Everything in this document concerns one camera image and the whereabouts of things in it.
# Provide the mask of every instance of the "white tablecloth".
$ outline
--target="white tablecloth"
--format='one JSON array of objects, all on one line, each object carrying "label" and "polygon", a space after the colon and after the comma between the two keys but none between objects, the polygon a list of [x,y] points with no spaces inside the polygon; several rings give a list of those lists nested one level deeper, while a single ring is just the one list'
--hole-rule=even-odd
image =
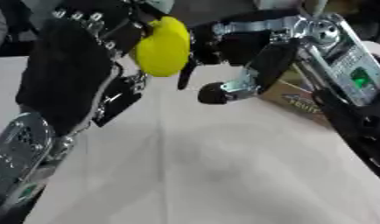
[{"label": "white tablecloth", "polygon": [[[25,59],[0,59],[0,131]],[[380,180],[331,130],[258,99],[197,102],[237,75],[154,79],[142,101],[91,128],[27,224],[380,224]]]}]

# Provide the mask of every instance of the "yellow ball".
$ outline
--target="yellow ball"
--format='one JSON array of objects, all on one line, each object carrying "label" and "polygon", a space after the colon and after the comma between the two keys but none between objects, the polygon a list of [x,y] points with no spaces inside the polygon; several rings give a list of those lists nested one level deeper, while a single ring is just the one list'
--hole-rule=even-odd
[{"label": "yellow ball", "polygon": [[168,77],[177,74],[188,62],[190,34],[174,17],[153,21],[153,34],[135,47],[133,58],[147,74]]}]

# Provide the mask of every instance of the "robotic hand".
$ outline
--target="robotic hand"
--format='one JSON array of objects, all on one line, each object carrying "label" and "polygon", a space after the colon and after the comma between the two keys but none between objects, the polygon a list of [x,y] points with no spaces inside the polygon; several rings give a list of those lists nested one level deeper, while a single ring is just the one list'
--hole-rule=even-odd
[{"label": "robotic hand", "polygon": [[2,223],[22,222],[77,133],[141,98],[145,74],[124,77],[116,63],[151,34],[141,12],[165,15],[135,0],[64,0],[46,21],[16,97],[21,114],[0,135]]},{"label": "robotic hand", "polygon": [[342,17],[267,10],[198,26],[192,34],[193,53],[179,89],[197,66],[243,66],[237,79],[199,92],[202,103],[225,104],[261,95],[294,65],[336,131],[380,178],[380,59]]},{"label": "robotic hand", "polygon": [[[261,10],[193,28],[192,55],[180,73],[178,89],[186,88],[197,66],[228,62],[233,67],[244,67],[251,62],[261,74],[257,83],[262,85],[256,87],[255,80],[248,75],[232,82],[208,84],[200,91],[199,101],[225,104],[251,97],[256,91],[263,93],[293,63],[299,42],[280,37],[284,38],[284,32],[298,18],[297,10]],[[271,45],[271,41],[285,40]]]}]

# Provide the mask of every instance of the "black fingertip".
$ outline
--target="black fingertip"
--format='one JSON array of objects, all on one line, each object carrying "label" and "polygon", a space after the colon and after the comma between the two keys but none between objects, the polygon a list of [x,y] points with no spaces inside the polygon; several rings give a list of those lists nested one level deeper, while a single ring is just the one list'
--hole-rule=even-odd
[{"label": "black fingertip", "polygon": [[187,88],[190,78],[192,76],[192,73],[196,67],[197,67],[197,64],[195,63],[195,61],[191,60],[183,68],[178,80],[178,90],[184,90],[185,88]]},{"label": "black fingertip", "polygon": [[200,103],[211,105],[226,104],[228,99],[225,91],[221,88],[223,84],[224,83],[222,82],[216,82],[204,86],[198,94],[198,101]]}]

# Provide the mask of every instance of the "green led light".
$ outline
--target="green led light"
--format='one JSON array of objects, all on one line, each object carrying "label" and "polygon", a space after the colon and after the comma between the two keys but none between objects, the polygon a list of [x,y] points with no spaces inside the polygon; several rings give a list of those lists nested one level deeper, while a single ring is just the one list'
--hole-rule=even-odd
[{"label": "green led light", "polygon": [[36,185],[31,185],[25,188],[25,190],[21,193],[20,199],[28,198],[36,189]]},{"label": "green led light", "polygon": [[357,68],[352,74],[352,81],[356,84],[358,88],[365,88],[371,83],[371,78],[367,74],[364,68]]}]

